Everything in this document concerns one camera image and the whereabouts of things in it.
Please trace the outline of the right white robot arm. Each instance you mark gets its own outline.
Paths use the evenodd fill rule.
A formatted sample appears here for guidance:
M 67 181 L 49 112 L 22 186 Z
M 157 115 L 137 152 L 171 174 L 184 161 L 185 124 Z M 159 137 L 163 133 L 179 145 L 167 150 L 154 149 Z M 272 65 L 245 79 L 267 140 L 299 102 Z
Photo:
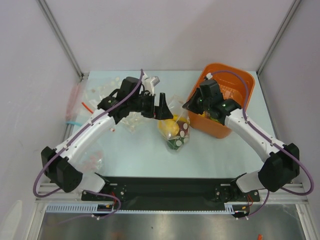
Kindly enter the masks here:
M 238 134 L 262 160 L 260 170 L 244 173 L 235 179 L 236 185 L 230 188 L 235 200 L 242 201 L 253 190 L 276 192 L 300 174 L 299 148 L 293 143 L 286 145 L 255 127 L 249 118 L 244 117 L 243 108 L 234 99 L 224 99 L 214 79 L 201 82 L 182 107 L 197 115 L 209 114 Z

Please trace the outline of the yellow banana bunch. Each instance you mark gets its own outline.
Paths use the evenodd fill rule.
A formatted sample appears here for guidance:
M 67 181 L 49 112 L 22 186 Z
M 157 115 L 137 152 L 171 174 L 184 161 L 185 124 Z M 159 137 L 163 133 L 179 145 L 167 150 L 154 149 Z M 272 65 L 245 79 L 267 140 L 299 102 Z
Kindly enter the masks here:
M 183 114 L 182 115 L 174 114 L 172 120 L 175 121 L 175 122 L 184 122 L 184 123 L 187 123 L 187 124 L 189 123 L 188 117 L 184 116 Z

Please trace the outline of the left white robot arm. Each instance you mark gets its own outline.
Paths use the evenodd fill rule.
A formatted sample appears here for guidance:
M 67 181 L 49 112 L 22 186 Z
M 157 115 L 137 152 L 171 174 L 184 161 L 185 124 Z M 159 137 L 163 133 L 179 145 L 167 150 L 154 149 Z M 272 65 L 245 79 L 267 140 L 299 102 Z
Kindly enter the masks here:
M 117 125 L 131 112 L 149 119 L 173 118 L 165 93 L 160 93 L 159 104 L 155 105 L 154 88 L 159 82 L 157 76 L 147 77 L 145 74 L 140 78 L 128 76 L 123 79 L 120 87 L 98 103 L 91 117 L 72 136 L 55 148 L 47 146 L 41 151 L 44 175 L 66 193 L 84 187 L 97 199 L 107 199 L 110 187 L 96 172 L 85 173 L 80 167 L 80 160 L 85 150 L 104 131 Z

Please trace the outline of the dark red apple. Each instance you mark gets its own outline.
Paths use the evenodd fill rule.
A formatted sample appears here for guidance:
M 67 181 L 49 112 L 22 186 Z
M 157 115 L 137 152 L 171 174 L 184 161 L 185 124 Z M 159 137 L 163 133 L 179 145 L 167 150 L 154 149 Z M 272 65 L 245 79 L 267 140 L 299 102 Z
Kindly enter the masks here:
M 178 121 L 177 122 L 179 126 L 179 132 L 177 133 L 178 140 L 182 142 L 182 144 L 185 144 L 188 142 L 190 134 L 189 134 L 189 124 L 184 121 Z

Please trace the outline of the orange plastic basket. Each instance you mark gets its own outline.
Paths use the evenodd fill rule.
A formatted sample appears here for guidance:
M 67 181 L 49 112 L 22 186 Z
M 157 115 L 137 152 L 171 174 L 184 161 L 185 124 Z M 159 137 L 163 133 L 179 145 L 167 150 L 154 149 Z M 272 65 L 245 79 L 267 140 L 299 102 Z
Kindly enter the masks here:
M 212 74 L 213 79 L 217 81 L 224 99 L 233 99 L 243 108 L 248 107 L 255 87 L 254 77 L 244 70 L 223 63 L 211 63 L 204 68 L 188 96 L 189 99 L 200 83 L 205 80 L 207 74 Z M 203 114 L 199 115 L 189 111 L 188 116 L 192 128 L 212 137 L 223 139 L 232 132 L 228 127 L 205 118 Z

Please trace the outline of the clear dotted zip bag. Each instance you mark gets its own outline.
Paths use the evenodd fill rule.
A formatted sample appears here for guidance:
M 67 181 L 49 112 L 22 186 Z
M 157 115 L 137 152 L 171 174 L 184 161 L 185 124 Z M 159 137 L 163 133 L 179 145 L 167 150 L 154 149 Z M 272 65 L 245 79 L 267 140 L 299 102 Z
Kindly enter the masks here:
M 159 120 L 158 130 L 171 152 L 178 152 L 190 139 L 190 118 L 188 111 L 183 108 L 184 101 L 174 95 L 168 101 L 168 108 L 173 118 Z

